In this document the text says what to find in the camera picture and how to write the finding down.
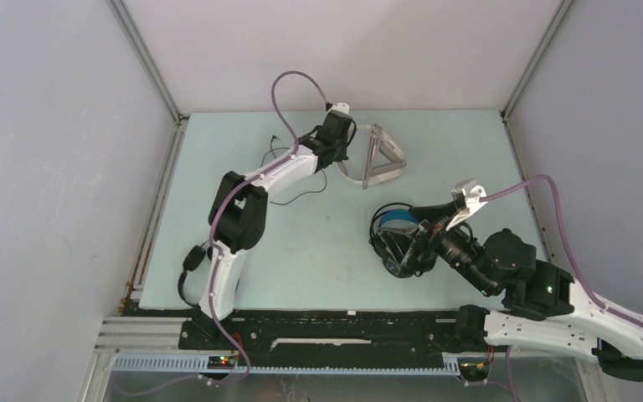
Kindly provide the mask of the white grey gaming headset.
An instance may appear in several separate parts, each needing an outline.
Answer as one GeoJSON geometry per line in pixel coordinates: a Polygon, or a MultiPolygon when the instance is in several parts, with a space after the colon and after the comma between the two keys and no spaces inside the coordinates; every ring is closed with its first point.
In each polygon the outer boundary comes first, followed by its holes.
{"type": "Polygon", "coordinates": [[[391,183],[405,173],[406,154],[402,147],[378,124],[365,124],[359,127],[367,131],[368,149],[363,172],[360,178],[354,178],[344,162],[337,163],[337,169],[349,182],[362,189],[391,183]]]}

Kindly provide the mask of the small black on-ear headphones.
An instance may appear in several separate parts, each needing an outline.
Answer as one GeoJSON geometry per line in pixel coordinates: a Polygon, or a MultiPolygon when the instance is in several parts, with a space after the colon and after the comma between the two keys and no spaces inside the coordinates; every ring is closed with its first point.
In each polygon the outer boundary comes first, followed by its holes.
{"type": "Polygon", "coordinates": [[[194,307],[195,304],[190,302],[186,297],[185,283],[188,275],[191,272],[196,271],[197,268],[200,267],[202,262],[206,258],[209,258],[209,250],[210,248],[208,247],[208,241],[204,241],[200,245],[194,245],[183,260],[182,271],[177,280],[177,294],[181,301],[190,307],[194,307]]]}

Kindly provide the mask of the black blue gaming headset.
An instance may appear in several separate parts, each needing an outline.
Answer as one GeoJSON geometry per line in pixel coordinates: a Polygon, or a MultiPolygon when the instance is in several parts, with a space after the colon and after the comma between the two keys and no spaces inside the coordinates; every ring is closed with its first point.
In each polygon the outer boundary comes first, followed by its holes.
{"type": "MultiPolygon", "coordinates": [[[[409,208],[411,204],[393,202],[382,205],[373,214],[369,224],[369,241],[373,251],[381,259],[383,267],[390,274],[390,264],[394,262],[390,249],[391,234],[407,235],[412,239],[412,231],[419,221],[414,219],[409,208]]],[[[420,277],[424,273],[432,271],[434,266],[416,266],[414,275],[392,275],[396,278],[405,279],[411,276],[420,277]]]]}

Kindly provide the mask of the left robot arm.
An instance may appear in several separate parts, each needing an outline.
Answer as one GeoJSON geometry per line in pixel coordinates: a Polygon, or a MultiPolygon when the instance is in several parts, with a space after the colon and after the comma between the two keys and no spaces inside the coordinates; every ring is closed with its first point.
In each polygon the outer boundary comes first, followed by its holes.
{"type": "Polygon", "coordinates": [[[348,104],[330,104],[323,123],[296,139],[278,158],[245,175],[230,171],[223,176],[208,217],[211,271],[198,303],[206,317],[198,336],[210,348],[222,348],[231,338],[231,326],[223,319],[234,310],[236,286],[247,254],[265,232],[270,198],[333,163],[347,160],[354,127],[348,104]]]}

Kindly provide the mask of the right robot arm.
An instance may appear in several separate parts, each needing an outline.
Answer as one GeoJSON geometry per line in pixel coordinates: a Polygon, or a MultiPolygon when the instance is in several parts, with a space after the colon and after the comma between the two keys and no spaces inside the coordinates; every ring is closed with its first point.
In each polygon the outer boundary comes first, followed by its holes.
{"type": "Polygon", "coordinates": [[[618,311],[589,296],[569,272],[539,260],[536,248],[509,229],[480,243],[466,223],[451,224],[452,204],[400,204],[374,217],[370,240],[394,276],[421,276],[444,261],[501,310],[458,309],[455,325],[435,341],[460,351],[481,346],[561,353],[607,375],[643,382],[643,314],[618,311]]]}

